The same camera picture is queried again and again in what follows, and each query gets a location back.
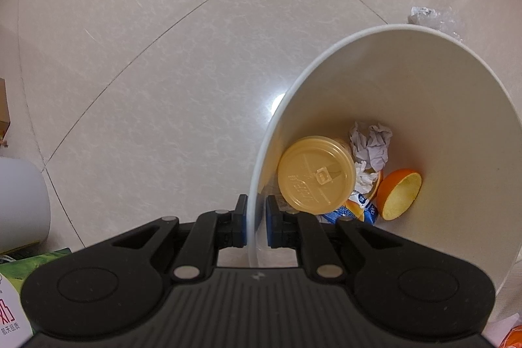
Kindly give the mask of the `yellow instant noodle cup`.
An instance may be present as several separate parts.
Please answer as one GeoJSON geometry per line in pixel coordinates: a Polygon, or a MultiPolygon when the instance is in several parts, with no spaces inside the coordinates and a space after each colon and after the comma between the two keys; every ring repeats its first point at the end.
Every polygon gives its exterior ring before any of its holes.
{"type": "Polygon", "coordinates": [[[277,178],[288,205],[317,216],[343,205],[355,189],[357,172],[345,141],[309,136],[283,153],[277,178]]]}

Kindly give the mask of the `blue milk carton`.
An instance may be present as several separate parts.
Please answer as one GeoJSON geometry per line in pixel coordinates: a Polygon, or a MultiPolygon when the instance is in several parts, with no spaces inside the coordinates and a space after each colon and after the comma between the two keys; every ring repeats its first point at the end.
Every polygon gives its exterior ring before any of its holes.
{"type": "Polygon", "coordinates": [[[324,223],[335,224],[342,217],[374,225],[379,217],[379,211],[364,195],[353,192],[343,205],[330,213],[319,215],[318,219],[324,223]]]}

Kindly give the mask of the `grey paper ball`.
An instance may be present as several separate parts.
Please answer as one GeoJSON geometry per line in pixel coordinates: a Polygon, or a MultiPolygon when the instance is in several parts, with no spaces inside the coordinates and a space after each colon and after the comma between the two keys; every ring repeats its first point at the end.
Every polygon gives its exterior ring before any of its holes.
{"type": "Polygon", "coordinates": [[[389,161],[392,130],[380,123],[366,125],[354,122],[348,133],[349,144],[356,162],[364,162],[367,170],[382,171],[389,161]]]}

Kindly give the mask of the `white round trash bin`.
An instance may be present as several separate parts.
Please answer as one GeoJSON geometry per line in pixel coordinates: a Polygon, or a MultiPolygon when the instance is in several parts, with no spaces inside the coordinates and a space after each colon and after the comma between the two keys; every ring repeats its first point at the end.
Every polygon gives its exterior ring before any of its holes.
{"type": "Polygon", "coordinates": [[[264,202],[277,192],[283,152],[305,136],[342,137],[354,122],[389,127],[388,170],[423,178],[412,207],[385,229],[477,265],[501,288],[521,248],[521,122],[481,58],[419,25],[340,40],[287,90],[250,183],[250,265],[268,263],[264,202]]]}

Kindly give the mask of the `white cylindrical container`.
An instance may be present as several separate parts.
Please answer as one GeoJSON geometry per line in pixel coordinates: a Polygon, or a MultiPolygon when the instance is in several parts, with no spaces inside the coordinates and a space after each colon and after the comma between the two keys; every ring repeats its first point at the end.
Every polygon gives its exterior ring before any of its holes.
{"type": "Polygon", "coordinates": [[[1,254],[31,247],[47,238],[51,205],[38,168],[23,159],[1,158],[1,254]]]}

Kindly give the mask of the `green printed box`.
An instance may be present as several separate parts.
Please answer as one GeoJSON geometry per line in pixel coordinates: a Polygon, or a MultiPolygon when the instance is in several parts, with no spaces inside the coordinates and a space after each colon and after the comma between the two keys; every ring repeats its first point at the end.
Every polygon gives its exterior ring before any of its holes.
{"type": "Polygon", "coordinates": [[[70,248],[63,248],[25,259],[1,257],[1,347],[21,347],[34,334],[20,298],[27,277],[41,265],[71,252],[70,248]]]}

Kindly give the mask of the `clear crumpled plastic bag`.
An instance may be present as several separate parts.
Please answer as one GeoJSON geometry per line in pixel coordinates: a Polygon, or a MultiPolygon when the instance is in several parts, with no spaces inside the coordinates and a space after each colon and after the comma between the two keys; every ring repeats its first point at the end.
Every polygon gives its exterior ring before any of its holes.
{"type": "Polygon", "coordinates": [[[458,41],[463,40],[465,26],[450,8],[434,9],[414,6],[410,10],[408,23],[431,28],[458,41]]]}

